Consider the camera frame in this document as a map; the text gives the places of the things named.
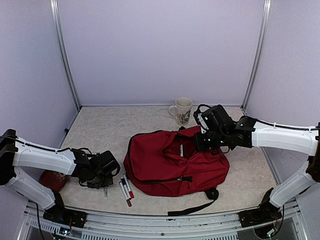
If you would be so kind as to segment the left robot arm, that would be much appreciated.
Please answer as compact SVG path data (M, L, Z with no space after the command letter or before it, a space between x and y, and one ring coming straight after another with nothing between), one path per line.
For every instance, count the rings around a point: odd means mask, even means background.
M109 150L91 154L87 148L51 148L18 137L13 129L1 135L0 184L35 202L61 223L70 218L61 195L25 173L24 167L71 176L93 189L112 185L121 169Z

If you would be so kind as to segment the dark blue cap marker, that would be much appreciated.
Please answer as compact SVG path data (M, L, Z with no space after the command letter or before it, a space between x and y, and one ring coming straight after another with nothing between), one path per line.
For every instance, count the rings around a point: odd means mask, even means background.
M125 181L125 179L124 179L123 177L121 178L121 183L122 183L124 189L125 189L126 191L128 191L129 189L128 189L127 183L126 183L126 181Z

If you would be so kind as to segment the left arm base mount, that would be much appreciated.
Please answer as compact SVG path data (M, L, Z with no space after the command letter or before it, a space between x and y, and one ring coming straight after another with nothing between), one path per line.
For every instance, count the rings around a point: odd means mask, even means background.
M43 214L43 218L55 223L67 225L69 227L84 228L87 220L87 213L72 209L48 210Z

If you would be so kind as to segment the red backpack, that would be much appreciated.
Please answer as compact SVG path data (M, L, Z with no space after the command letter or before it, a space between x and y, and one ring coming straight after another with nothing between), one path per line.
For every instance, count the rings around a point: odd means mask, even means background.
M123 161L127 178L143 193L156 197L180 197L204 192L214 203L230 164L220 149L197 151L194 135L199 126L176 131L138 133L128 143ZM183 145L184 157L180 157Z

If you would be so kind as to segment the clear silver pen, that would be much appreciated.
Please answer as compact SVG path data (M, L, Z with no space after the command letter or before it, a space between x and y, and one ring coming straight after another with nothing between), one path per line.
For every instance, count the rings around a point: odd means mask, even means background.
M108 188L107 187L103 188L103 192L104 192L104 197L108 198Z

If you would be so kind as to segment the red cap marker short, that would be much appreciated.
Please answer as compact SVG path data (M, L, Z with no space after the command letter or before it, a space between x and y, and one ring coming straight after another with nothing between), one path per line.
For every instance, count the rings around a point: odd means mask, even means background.
M128 207L132 207L132 203L131 203L131 201L130 201L130 199L129 199L126 191L125 191L125 188L124 188L122 182L120 181L118 184L120 186L121 192L122 192L122 194L123 194L123 196L124 196L124 198L126 200L126 203L127 203Z

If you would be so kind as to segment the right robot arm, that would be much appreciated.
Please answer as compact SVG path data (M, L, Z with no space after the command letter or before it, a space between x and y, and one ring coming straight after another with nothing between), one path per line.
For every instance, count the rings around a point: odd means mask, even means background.
M256 218L266 222L288 200L320 181L320 127L270 123L243 115L234 121L222 105L198 107L193 113L200 132L194 142L198 151L227 147L276 148L306 154L307 162L279 186L269 190L256 210Z

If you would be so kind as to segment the red cap marker long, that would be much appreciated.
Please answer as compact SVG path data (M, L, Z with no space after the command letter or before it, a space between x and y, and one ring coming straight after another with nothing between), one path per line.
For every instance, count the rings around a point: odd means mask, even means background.
M124 178L124 181L126 182L126 186L127 186L127 189L128 189L128 192L129 192L130 197L131 197L132 199L134 199L135 196L134 196L134 193L133 193L132 188L131 188L131 186L130 186L130 183L129 183L129 181L128 181L127 175L126 175L126 174L123 174L123 178Z

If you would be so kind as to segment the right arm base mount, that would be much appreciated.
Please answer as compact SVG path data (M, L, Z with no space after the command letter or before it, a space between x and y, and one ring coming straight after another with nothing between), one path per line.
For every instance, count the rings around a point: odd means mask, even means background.
M260 225L276 220L276 218L281 219L282 213L277 211L270 211L267 209L251 209L244 210L238 213L240 224L242 228L251 227L255 225Z

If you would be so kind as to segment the blue cap white marker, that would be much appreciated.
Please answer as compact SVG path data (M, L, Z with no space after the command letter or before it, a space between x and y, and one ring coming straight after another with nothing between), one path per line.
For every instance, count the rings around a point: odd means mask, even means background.
M184 146L182 144L179 146L179 155L180 157L184 157Z

